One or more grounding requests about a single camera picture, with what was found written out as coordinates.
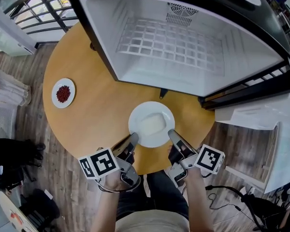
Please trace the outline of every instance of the person's arm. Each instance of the person's arm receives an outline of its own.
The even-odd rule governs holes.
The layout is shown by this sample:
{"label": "person's arm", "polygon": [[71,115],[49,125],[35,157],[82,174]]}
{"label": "person's arm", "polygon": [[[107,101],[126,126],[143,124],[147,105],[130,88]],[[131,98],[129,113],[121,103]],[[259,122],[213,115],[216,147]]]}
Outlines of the person's arm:
{"label": "person's arm", "polygon": [[286,226],[289,215],[290,215],[290,210],[286,211],[285,216],[280,223],[279,229],[282,229],[283,227]]}
{"label": "person's arm", "polygon": [[207,203],[205,184],[199,168],[189,168],[184,179],[189,204],[189,226],[191,232],[213,232],[211,212]]}
{"label": "person's arm", "polygon": [[[120,180],[120,171],[106,177],[105,186],[111,190],[124,189]],[[102,192],[90,232],[114,232],[119,193]]]}

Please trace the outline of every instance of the round wooden table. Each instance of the round wooden table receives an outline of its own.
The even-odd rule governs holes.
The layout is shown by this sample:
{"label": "round wooden table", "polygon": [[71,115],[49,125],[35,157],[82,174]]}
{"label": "round wooden table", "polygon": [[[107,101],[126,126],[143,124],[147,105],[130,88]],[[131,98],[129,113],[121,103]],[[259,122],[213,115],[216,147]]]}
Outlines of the round wooden table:
{"label": "round wooden table", "polygon": [[[160,100],[160,89],[116,82],[98,53],[89,48],[90,40],[80,23],[57,44],[46,67],[43,101],[48,123],[55,136],[74,157],[93,154],[99,147],[112,147],[129,135],[132,110],[146,101],[161,102],[173,113],[175,130],[192,146],[198,147],[213,126],[214,112],[201,108],[197,97],[169,91]],[[70,78],[76,87],[74,101],[64,109],[51,99],[54,84]],[[134,167],[138,174],[149,174],[170,166],[168,146],[135,149]]]}

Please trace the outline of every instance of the white food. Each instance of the white food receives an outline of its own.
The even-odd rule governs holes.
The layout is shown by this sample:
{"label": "white food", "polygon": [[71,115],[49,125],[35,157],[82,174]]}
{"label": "white food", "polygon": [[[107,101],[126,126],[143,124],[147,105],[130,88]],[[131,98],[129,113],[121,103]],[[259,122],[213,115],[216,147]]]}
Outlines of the white food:
{"label": "white food", "polygon": [[162,114],[150,114],[139,123],[140,134],[150,136],[162,131],[166,123]]}

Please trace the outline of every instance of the shelf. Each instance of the shelf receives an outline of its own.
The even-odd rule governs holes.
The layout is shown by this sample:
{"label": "shelf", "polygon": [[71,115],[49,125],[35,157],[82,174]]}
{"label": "shelf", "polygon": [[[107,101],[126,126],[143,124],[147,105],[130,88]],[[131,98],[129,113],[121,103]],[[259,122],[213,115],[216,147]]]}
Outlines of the shelf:
{"label": "shelf", "polygon": [[224,75],[220,40],[162,21],[129,18],[117,52],[165,59]]}

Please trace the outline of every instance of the radiator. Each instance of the radiator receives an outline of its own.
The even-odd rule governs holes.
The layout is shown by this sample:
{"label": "radiator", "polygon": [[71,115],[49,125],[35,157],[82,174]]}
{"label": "radiator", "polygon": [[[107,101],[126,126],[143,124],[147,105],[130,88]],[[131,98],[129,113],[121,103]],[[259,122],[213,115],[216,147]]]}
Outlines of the radiator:
{"label": "radiator", "polygon": [[14,138],[17,106],[0,102],[0,138]]}

